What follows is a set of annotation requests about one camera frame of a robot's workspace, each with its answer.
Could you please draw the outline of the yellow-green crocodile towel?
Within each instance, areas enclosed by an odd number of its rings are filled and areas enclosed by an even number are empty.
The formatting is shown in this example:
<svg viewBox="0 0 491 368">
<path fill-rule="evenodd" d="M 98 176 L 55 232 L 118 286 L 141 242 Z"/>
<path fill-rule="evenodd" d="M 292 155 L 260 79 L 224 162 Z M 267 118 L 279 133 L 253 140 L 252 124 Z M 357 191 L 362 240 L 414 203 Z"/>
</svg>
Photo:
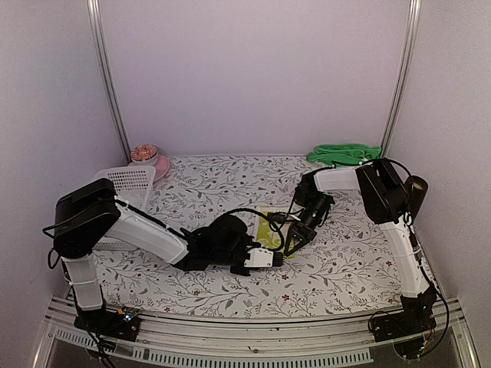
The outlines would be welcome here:
<svg viewBox="0 0 491 368">
<path fill-rule="evenodd" d="M 259 206 L 256 207 L 255 210 L 261 212 L 263 215 L 267 215 L 268 212 L 287 212 L 288 208 Z M 253 235 L 255 240 L 260 243 L 263 248 L 273 250 L 281 244 L 281 239 L 278 233 L 274 232 L 270 228 L 269 222 L 260 216 L 255 218 Z"/>
</svg>

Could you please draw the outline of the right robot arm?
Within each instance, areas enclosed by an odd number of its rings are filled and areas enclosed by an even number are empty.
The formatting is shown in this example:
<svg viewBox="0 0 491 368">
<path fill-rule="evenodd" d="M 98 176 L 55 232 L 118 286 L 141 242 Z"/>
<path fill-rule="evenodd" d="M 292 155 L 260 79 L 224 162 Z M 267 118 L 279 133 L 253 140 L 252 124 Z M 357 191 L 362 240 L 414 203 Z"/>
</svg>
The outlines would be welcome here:
<svg viewBox="0 0 491 368">
<path fill-rule="evenodd" d="M 378 225 L 397 259 L 403 312 L 397 328 L 403 334 L 434 328 L 433 304 L 437 289 L 423 269 L 423 252 L 414 232 L 414 218 L 427 192 L 427 183 L 418 176 L 402 180 L 397 162 L 373 159 L 359 166 L 316 169 L 304 174 L 295 189 L 293 202 L 302 207 L 298 219 L 288 227 L 283 241 L 285 255 L 291 255 L 313 241 L 334 199 L 332 193 L 357 190 L 368 218 Z"/>
</svg>

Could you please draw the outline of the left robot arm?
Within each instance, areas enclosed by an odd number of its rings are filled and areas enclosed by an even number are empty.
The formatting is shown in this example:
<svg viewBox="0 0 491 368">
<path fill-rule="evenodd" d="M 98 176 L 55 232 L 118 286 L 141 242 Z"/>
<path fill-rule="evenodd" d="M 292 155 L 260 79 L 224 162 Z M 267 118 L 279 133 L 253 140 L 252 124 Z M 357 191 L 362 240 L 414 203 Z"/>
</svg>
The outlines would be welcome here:
<svg viewBox="0 0 491 368">
<path fill-rule="evenodd" d="M 43 228 L 53 241 L 74 289 L 85 321 L 98 333 L 114 326 L 104 308 L 92 252 L 102 238 L 113 238 L 148 251 L 182 271 L 228 265 L 239 275 L 273 265 L 273 253 L 254 242 L 238 217 L 225 214 L 189 232 L 175 230 L 144 213 L 116 193 L 109 179 L 98 179 L 60 198 L 55 223 Z"/>
</svg>

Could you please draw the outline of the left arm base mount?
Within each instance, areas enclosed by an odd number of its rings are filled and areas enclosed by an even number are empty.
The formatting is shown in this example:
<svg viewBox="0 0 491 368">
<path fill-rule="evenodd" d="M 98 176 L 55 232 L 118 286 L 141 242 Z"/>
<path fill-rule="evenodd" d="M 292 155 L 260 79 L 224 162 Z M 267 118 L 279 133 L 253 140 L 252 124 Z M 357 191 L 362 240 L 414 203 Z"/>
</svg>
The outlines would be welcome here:
<svg viewBox="0 0 491 368">
<path fill-rule="evenodd" d="M 113 337 L 118 340 L 135 342 L 140 331 L 141 319 L 135 310 L 122 307 L 118 310 L 108 310 L 102 299 L 101 308 L 82 310 L 77 299 L 77 292 L 72 288 L 77 316 L 74 326 L 85 330 L 96 337 Z"/>
</svg>

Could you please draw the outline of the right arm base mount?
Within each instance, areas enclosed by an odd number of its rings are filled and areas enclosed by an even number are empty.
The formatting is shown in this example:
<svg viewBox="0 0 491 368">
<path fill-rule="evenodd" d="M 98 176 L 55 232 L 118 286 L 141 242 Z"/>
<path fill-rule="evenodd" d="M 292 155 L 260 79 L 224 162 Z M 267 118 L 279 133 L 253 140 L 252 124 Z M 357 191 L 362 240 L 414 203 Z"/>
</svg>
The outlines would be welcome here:
<svg viewBox="0 0 491 368">
<path fill-rule="evenodd" d="M 404 311 L 389 313 L 379 310 L 374 312 L 367 322 L 367 328 L 376 342 L 408 337 L 433 330 L 436 326 L 437 322 L 432 313 L 417 320 Z"/>
</svg>

